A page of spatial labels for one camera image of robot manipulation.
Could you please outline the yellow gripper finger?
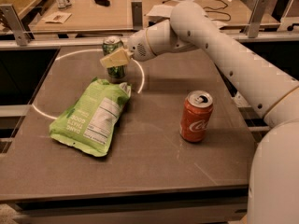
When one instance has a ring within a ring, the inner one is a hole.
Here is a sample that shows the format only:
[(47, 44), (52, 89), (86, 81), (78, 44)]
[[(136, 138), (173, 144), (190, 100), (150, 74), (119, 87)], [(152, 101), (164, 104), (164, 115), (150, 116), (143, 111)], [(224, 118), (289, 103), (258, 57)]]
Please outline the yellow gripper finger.
[(119, 48), (114, 50), (112, 53), (104, 56), (100, 63), (105, 68), (119, 67), (127, 65), (130, 62), (131, 54), (127, 49)]

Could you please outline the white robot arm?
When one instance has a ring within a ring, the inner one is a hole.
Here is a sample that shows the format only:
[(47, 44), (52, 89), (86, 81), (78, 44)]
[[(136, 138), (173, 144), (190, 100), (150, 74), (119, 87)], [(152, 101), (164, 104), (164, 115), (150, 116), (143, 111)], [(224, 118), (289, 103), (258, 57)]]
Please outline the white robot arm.
[(299, 223), (299, 81), (220, 32), (192, 0), (170, 19), (141, 30), (101, 60), (106, 67), (165, 52), (204, 51), (270, 127), (257, 146), (249, 179), (248, 224)]

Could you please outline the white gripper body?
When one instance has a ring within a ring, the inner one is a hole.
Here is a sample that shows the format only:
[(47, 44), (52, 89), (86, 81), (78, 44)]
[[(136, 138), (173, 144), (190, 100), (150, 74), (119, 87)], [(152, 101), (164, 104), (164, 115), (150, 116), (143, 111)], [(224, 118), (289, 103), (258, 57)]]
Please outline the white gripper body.
[(133, 58), (143, 62), (155, 57), (149, 41), (147, 39), (147, 31), (140, 30), (128, 38), (127, 48), (133, 53)]

